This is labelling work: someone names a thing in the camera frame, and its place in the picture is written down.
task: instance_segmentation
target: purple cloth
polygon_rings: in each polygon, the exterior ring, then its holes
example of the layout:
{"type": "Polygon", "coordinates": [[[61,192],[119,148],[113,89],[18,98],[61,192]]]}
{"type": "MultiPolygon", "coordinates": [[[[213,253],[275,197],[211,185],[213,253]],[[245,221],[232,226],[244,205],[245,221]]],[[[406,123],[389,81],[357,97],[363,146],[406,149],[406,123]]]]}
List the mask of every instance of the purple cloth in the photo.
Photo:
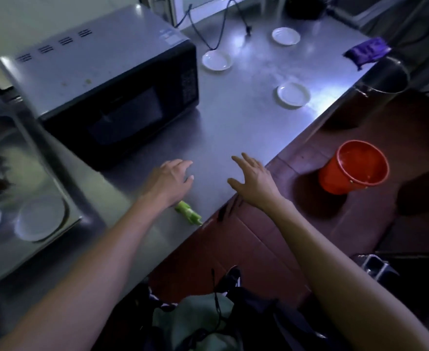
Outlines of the purple cloth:
{"type": "Polygon", "coordinates": [[[373,63],[386,56],[391,48],[381,37],[375,37],[358,44],[348,50],[343,56],[351,59],[361,70],[361,67],[367,63],[373,63]]]}

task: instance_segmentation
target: metal countertop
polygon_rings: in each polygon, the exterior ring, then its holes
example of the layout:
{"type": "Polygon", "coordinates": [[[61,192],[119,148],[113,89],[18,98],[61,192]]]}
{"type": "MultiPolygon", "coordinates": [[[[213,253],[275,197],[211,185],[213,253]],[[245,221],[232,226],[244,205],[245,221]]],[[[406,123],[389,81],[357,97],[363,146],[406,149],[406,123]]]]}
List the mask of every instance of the metal countertop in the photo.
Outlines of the metal countertop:
{"type": "MultiPolygon", "coordinates": [[[[207,48],[192,28],[184,30],[197,45],[200,105],[111,170],[93,171],[45,133],[21,103],[13,106],[84,218],[0,282],[1,333],[10,331],[106,227],[118,220],[154,166],[168,159],[193,160],[188,173],[195,181],[185,200],[208,219],[234,194],[226,179],[242,178],[231,155],[245,151],[268,163],[291,141],[304,142],[329,115],[330,107],[370,69],[367,65],[357,71],[342,56],[367,40],[366,36],[328,17],[318,21],[289,19],[278,4],[268,1],[263,13],[260,5],[247,9],[245,17],[253,26],[251,37],[245,36],[235,7],[229,9],[220,49],[232,55],[234,65],[224,72],[203,68],[201,56],[207,48]],[[297,45],[284,47],[272,40],[272,30],[284,26],[301,34],[297,45]],[[311,101],[302,108],[285,108],[276,100],[276,87],[289,79],[299,80],[311,91],[311,101]]],[[[197,24],[211,45],[218,41],[222,16],[220,12],[197,24]]],[[[174,210],[166,210],[143,240],[124,294],[196,228],[174,210]]]]}

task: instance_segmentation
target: microwave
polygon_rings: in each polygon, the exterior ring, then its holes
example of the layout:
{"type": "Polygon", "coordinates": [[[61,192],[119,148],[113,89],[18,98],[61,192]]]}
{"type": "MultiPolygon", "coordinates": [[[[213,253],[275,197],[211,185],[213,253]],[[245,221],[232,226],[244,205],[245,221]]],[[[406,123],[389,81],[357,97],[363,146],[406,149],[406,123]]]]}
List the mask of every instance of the microwave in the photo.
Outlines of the microwave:
{"type": "Polygon", "coordinates": [[[194,44],[142,5],[0,62],[33,116],[95,170],[199,102],[194,44]]]}

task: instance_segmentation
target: hand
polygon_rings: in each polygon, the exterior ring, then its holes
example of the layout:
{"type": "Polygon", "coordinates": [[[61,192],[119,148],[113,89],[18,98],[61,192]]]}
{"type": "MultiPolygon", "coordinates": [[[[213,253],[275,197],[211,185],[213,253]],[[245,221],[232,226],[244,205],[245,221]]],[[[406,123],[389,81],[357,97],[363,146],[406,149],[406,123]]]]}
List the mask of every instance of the hand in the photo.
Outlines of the hand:
{"type": "Polygon", "coordinates": [[[232,159],[242,169],[245,183],[233,178],[228,178],[228,183],[247,203],[265,212],[278,199],[283,199],[283,196],[278,191],[270,171],[246,153],[242,153],[242,157],[243,159],[233,156],[232,159]]]}
{"type": "Polygon", "coordinates": [[[185,179],[185,172],[193,162],[175,159],[166,161],[149,175],[143,196],[156,200],[165,209],[180,202],[192,187],[194,176],[185,179]]]}

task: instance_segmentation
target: orange bucket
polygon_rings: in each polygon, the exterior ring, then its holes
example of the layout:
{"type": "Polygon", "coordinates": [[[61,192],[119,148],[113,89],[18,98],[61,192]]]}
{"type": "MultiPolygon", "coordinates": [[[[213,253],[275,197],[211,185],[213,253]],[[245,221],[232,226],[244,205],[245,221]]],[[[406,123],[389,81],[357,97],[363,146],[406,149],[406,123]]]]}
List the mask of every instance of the orange bucket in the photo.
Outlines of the orange bucket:
{"type": "Polygon", "coordinates": [[[381,184],[389,173],[387,158],[379,149],[367,142],[350,140],[320,169],[318,181],[325,191],[344,195],[381,184]]]}

